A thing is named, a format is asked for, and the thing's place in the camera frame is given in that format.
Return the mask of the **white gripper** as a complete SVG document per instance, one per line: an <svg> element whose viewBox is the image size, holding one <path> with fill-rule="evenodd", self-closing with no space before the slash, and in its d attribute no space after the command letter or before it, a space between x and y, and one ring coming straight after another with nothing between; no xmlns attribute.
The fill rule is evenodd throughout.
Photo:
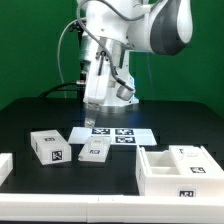
<svg viewBox="0 0 224 224"><path fill-rule="evenodd" d="M103 104L106 99L110 75L110 63L103 56L91 62L84 94L84 101L88 103L84 125L88 128L95 126L99 112L98 104Z"/></svg>

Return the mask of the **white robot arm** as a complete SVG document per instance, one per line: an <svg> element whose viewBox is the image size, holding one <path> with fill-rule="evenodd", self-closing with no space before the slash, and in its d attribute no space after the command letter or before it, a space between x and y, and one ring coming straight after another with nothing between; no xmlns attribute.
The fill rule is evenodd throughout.
<svg viewBox="0 0 224 224"><path fill-rule="evenodd" d="M191 0L77 0L76 16L83 29L87 127L95 126L101 111L138 103L129 73L131 51L174 56L193 33Z"/></svg>

